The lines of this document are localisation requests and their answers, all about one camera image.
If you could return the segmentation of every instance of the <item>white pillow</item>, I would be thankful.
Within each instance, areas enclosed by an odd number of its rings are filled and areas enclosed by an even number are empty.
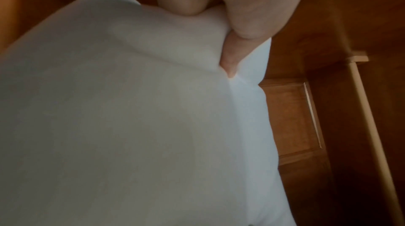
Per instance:
[[[263,79],[228,79],[223,8],[78,0],[0,65],[0,218],[13,226],[295,225]]]

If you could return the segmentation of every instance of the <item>wooden rod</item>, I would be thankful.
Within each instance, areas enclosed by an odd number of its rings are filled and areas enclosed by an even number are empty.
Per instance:
[[[378,135],[377,126],[374,122],[373,114],[371,112],[370,104],[368,103],[366,91],[360,77],[359,69],[357,68],[357,64],[355,61],[349,62],[348,65],[362,107],[362,113],[368,129],[369,141],[372,148],[373,157],[377,165],[378,176],[381,181],[383,194],[388,206],[389,213],[395,226],[405,226],[404,215],[402,214],[397,192],[395,191],[394,182],[389,170],[387,158],[385,157],[381,139]]]

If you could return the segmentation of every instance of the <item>white fabric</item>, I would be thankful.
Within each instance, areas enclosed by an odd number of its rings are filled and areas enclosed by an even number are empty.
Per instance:
[[[0,220],[13,226],[291,226],[258,83],[228,79],[223,8],[78,0],[0,65]]]

